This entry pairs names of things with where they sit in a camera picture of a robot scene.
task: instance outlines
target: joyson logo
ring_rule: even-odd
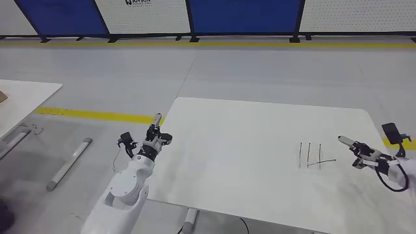
[[[125,4],[130,7],[141,7],[151,4],[151,0],[125,0]]]

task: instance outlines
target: white tabletop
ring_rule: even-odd
[[[323,233],[415,233],[410,194],[353,168],[337,140],[387,152],[364,110],[180,97],[162,132],[173,141],[156,158],[151,200]],[[336,161],[308,167],[308,150],[309,164]]]
[[[0,80],[0,90],[8,97],[0,103],[0,139],[51,97],[62,84]]]

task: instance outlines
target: white pegboard panel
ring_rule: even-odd
[[[416,0],[306,0],[300,31],[416,31]]]
[[[14,0],[0,0],[0,35],[36,35]]]
[[[185,0],[96,0],[110,33],[189,33]]]

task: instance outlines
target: table leg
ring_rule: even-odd
[[[187,217],[185,218],[185,223],[182,227],[183,234],[192,234],[195,229],[195,219],[198,215],[197,209],[188,209]]]
[[[75,153],[73,153],[72,158],[66,162],[62,168],[57,172],[57,174],[52,178],[52,180],[46,185],[46,190],[52,191],[58,185],[59,181],[65,176],[71,166],[76,162],[78,157],[83,153],[85,148],[92,142],[91,138],[84,139],[83,143],[77,148]]]
[[[16,144],[18,144],[30,132],[31,132],[30,129],[24,129],[15,138],[13,138],[12,141],[10,141],[10,143],[8,143],[8,144],[6,142],[0,140],[0,148],[2,149],[2,152],[0,153],[0,159],[2,159],[11,149],[14,148],[14,146]]]

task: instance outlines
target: cardboard box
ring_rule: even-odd
[[[5,101],[7,99],[6,94],[2,93],[2,91],[0,90],[0,103],[2,103],[3,101]]]

